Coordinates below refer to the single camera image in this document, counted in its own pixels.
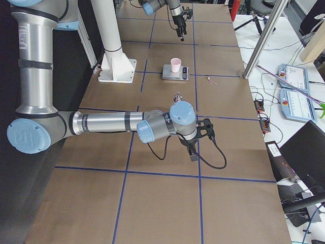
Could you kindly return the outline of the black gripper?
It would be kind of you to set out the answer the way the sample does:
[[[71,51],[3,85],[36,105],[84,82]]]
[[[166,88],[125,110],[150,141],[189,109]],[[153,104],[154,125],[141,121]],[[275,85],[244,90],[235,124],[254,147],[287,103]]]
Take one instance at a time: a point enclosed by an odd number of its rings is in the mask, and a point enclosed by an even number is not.
[[[198,136],[195,136],[193,139],[190,139],[190,140],[187,140],[185,138],[185,136],[183,136],[182,134],[179,134],[179,140],[181,142],[182,145],[186,146],[187,148],[187,151],[190,155],[190,160],[192,162],[195,162],[198,160],[198,153],[197,153],[197,150],[196,150],[196,143],[198,142],[199,140],[199,137]]]
[[[184,41],[183,35],[187,34],[186,19],[187,14],[185,9],[172,9],[172,18],[175,25],[177,25],[176,33],[181,42]]]

